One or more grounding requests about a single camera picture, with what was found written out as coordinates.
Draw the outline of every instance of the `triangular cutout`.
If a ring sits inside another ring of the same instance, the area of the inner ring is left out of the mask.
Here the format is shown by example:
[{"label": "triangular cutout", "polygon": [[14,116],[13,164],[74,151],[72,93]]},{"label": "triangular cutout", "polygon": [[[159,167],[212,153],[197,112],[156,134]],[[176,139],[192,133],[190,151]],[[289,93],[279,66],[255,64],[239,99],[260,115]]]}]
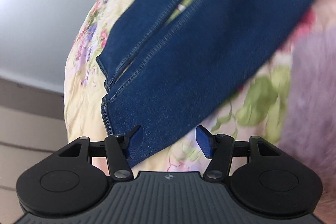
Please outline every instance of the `triangular cutout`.
[{"label": "triangular cutout", "polygon": [[81,147],[82,145],[80,143],[75,143],[74,145],[69,147],[67,150],[59,154],[59,156],[60,157],[78,157],[81,151]]},{"label": "triangular cutout", "polygon": [[280,153],[264,142],[258,142],[258,149],[260,156],[280,156]]}]

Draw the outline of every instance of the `white ceiling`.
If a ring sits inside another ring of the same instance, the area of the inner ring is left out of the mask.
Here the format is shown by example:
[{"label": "white ceiling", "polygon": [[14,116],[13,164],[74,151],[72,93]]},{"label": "white ceiling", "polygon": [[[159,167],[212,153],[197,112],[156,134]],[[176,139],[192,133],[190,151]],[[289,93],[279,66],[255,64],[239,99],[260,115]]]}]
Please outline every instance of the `white ceiling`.
[{"label": "white ceiling", "polygon": [[63,92],[73,40],[95,0],[0,0],[0,77]]}]

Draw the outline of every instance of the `blue denim fabric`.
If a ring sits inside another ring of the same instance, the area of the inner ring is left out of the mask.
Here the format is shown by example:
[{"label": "blue denim fabric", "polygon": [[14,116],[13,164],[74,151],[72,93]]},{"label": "blue denim fabric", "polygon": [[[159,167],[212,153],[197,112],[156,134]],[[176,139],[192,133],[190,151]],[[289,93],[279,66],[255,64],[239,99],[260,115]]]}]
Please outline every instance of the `blue denim fabric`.
[{"label": "blue denim fabric", "polygon": [[180,1],[136,0],[97,58],[106,76],[101,111],[108,135],[135,125],[144,130],[131,167],[183,137],[235,92],[313,0],[195,0],[164,25]]}]

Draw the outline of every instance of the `pink flower print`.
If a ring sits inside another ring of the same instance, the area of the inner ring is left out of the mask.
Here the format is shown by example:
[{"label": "pink flower print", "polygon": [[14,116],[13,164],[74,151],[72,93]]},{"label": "pink flower print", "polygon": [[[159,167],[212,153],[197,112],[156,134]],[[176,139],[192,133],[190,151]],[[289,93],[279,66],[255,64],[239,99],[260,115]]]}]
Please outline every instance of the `pink flower print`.
[{"label": "pink flower print", "polygon": [[106,45],[107,37],[108,37],[107,30],[104,29],[100,34],[100,41],[102,48],[104,48]]},{"label": "pink flower print", "polygon": [[75,38],[75,40],[73,41],[73,44],[72,44],[72,46],[74,46],[74,45],[75,45],[75,43],[78,41],[78,38],[79,38],[79,36],[77,35],[77,36],[76,36],[76,38]]},{"label": "pink flower print", "polygon": [[312,26],[316,20],[315,12],[309,8],[308,11],[303,15],[300,22],[291,34],[288,36],[287,40],[281,45],[279,51],[281,52],[292,52],[295,43],[303,36],[308,35],[311,32]]},{"label": "pink flower print", "polygon": [[76,52],[76,56],[75,56],[75,59],[76,61],[78,61],[82,55],[82,52],[83,52],[83,48],[84,48],[84,41],[81,41],[80,44],[79,44],[79,47],[78,47],[78,50]]},{"label": "pink flower print", "polygon": [[101,4],[101,0],[96,0],[96,3],[94,4],[90,15],[93,15],[98,10],[100,4]]},{"label": "pink flower print", "polygon": [[88,23],[86,23],[84,25],[84,27],[82,28],[82,30],[80,31],[80,33],[77,35],[77,37],[75,38],[73,44],[75,44],[76,42],[82,42],[84,35],[86,34],[86,30],[88,29]]},{"label": "pink flower print", "polygon": [[174,158],[174,156],[170,155],[167,172],[188,172],[190,170],[190,168],[187,165],[185,165],[182,161],[177,161],[172,158]]}]

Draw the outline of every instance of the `green leaf print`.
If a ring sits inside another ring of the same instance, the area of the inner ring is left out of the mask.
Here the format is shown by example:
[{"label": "green leaf print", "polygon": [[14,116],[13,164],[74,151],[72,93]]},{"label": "green leaf print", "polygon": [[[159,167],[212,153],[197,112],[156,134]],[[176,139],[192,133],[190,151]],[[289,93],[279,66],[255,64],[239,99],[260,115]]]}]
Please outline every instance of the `green leaf print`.
[{"label": "green leaf print", "polygon": [[199,158],[199,149],[192,148],[190,145],[182,144],[182,152],[184,153],[183,158],[176,158],[177,161],[182,161],[189,159],[190,161],[196,161]]},{"label": "green leaf print", "polygon": [[218,130],[221,127],[221,123],[217,120],[216,124],[212,127],[211,132]]},{"label": "green leaf print", "polygon": [[232,133],[232,138],[234,138],[234,139],[236,139],[237,138],[237,135],[238,135],[238,128],[237,128],[237,126],[236,126],[236,128],[235,128],[235,131]]},{"label": "green leaf print", "polygon": [[187,8],[193,2],[194,0],[182,0],[181,5]]},{"label": "green leaf print", "polygon": [[222,102],[219,106],[218,109],[221,109],[222,107],[225,107],[228,103],[231,103],[234,99],[236,99],[239,96],[239,92],[234,93],[231,97],[226,99],[224,102]]},{"label": "green leaf print", "polygon": [[278,92],[266,76],[257,77],[246,95],[243,107],[235,117],[241,126],[256,126],[262,122],[275,103]]},{"label": "green leaf print", "polygon": [[[187,8],[193,2],[194,2],[194,0],[182,0],[181,5],[183,5],[185,8]],[[173,21],[181,13],[182,12],[178,8],[176,8],[174,10],[174,12],[171,14],[171,16],[169,17],[169,19],[167,20],[166,24],[168,24],[169,22]]]},{"label": "green leaf print", "polygon": [[277,143],[281,138],[281,131],[285,121],[287,105],[281,97],[278,97],[275,104],[269,108],[268,120],[266,123],[265,140],[270,143]]},{"label": "green leaf print", "polygon": [[278,66],[271,72],[271,82],[283,99],[288,97],[291,84],[291,70],[289,66]]},{"label": "green leaf print", "polygon": [[212,129],[211,129],[211,132],[214,132],[214,131],[218,130],[223,123],[228,123],[231,120],[231,118],[232,118],[232,104],[231,104],[231,102],[229,102],[229,103],[230,103],[229,114],[226,115],[226,116],[223,116],[223,117],[218,117],[215,126],[213,126]]},{"label": "green leaf print", "polygon": [[93,22],[95,18],[98,16],[98,10],[96,10],[92,15],[90,15],[89,20],[88,20],[88,26],[93,25]]}]

